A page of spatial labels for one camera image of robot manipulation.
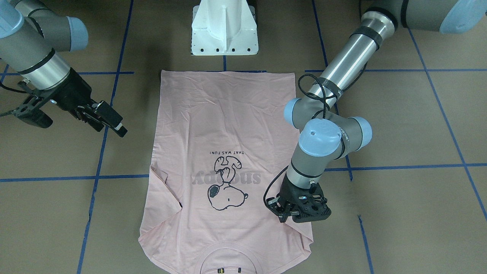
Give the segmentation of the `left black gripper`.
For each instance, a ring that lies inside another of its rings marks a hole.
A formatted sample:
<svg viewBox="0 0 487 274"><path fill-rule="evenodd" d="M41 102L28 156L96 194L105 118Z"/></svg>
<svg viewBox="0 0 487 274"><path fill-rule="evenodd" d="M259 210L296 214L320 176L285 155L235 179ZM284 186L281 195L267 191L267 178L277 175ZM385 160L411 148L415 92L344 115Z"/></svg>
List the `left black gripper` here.
<svg viewBox="0 0 487 274"><path fill-rule="evenodd" d="M307 188L301 188L285 176L277 196L266 198L266 207L281 223L289 217L320 218L320 185L308 182Z"/></svg>

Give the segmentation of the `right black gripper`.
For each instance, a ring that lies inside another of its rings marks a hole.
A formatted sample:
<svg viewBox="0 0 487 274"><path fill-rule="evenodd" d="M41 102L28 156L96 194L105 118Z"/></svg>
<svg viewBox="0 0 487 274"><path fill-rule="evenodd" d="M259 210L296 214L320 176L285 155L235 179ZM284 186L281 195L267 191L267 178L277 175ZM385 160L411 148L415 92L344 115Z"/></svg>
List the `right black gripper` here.
<svg viewBox="0 0 487 274"><path fill-rule="evenodd" d="M61 110L87 123L97 132L108 126L121 138L127 134L128 131L122 124L122 116L106 101L96 103L91 98L92 87L73 68L64 80L50 88L50 92L51 99L56 101Z"/></svg>

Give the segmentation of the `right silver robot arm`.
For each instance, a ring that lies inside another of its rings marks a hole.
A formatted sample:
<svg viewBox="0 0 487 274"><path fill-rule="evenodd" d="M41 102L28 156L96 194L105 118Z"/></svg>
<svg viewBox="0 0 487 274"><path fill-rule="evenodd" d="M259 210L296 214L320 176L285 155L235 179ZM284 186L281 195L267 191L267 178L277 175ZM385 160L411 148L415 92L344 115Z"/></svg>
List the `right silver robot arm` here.
<svg viewBox="0 0 487 274"><path fill-rule="evenodd" d="M90 85L60 55L87 44L87 28L79 18L60 16L40 0L2 0L1 59L23 77L18 92L28 94L8 114L48 128L53 121L41 108L52 102L96 131L107 126L123 137L122 116L106 101L93 100Z"/></svg>

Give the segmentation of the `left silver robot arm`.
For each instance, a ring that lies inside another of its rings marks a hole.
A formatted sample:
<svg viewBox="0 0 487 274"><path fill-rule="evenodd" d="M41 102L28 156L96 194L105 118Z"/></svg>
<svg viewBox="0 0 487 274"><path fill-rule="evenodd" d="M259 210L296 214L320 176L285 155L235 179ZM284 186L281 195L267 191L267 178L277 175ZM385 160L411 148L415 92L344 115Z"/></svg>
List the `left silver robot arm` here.
<svg viewBox="0 0 487 274"><path fill-rule="evenodd" d="M360 16L343 49L303 98L290 100L285 120L300 131L297 146L282 177L279 193L263 202L279 222L325 220L331 215L319 185L325 168L372 140L372 127L361 117L343 118L331 108L356 83L369 59L398 27L439 33L465 33L485 15L485 0L376 0Z"/></svg>

